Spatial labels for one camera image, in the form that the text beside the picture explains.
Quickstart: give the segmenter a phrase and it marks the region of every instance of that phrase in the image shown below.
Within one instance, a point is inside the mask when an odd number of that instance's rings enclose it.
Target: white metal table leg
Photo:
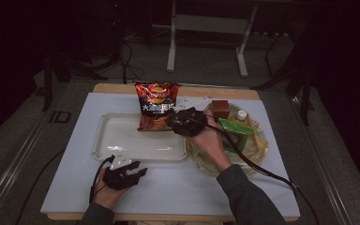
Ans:
[[[176,57],[176,0],[172,0],[172,25],[171,25],[171,47],[169,48],[168,72],[174,71],[174,59]]]
[[[256,11],[257,11],[257,7],[253,7],[252,12],[250,13],[250,17],[247,20],[247,26],[245,27],[245,32],[243,35],[241,45],[235,48],[236,59],[238,60],[239,72],[241,74],[241,77],[248,76],[247,66],[245,64],[245,58],[244,58],[244,49],[245,46],[247,45],[248,37],[250,35],[250,29],[252,28]]]

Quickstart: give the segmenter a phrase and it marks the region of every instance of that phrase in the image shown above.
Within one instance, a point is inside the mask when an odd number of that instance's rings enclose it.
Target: chip bag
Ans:
[[[173,82],[135,82],[142,116],[138,130],[172,130],[166,124],[174,113],[179,84]]]

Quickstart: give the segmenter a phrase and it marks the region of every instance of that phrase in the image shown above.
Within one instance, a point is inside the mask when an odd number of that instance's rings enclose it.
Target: green package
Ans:
[[[232,141],[238,147],[238,150],[242,152],[248,140],[248,136],[253,134],[253,128],[223,118],[219,118],[218,123],[229,134]],[[223,137],[223,146],[225,150],[235,152],[226,137]]]

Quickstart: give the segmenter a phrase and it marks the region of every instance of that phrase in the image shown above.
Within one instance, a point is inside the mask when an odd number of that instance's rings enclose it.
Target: white tray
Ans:
[[[186,140],[172,131],[138,131],[139,113],[102,116],[95,159],[111,155],[148,161],[181,161],[187,156]]]

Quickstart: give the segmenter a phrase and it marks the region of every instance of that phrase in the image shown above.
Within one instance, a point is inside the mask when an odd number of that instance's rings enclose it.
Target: gray sleeve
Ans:
[[[83,214],[80,225],[113,225],[114,215],[110,209],[91,203]]]
[[[217,181],[229,198],[237,224],[286,224],[273,202],[238,165],[223,171]]]

